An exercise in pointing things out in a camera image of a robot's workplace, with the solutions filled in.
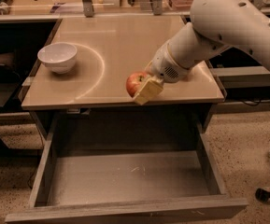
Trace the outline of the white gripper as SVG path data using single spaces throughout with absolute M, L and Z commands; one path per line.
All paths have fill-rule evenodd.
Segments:
M 144 105 L 163 91 L 164 83 L 176 83 L 189 74 L 189 69 L 177 64 L 165 42 L 155 53 L 146 66 L 146 76 L 138 86 L 133 100 L 138 105 Z

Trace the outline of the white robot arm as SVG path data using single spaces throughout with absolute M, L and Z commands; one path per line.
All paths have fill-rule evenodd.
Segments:
M 270 18 L 249 0 L 193 0 L 191 21 L 168 39 L 143 72 L 127 78 L 126 90 L 143 105 L 176 83 L 199 62 L 228 47 L 239 49 L 270 72 Z

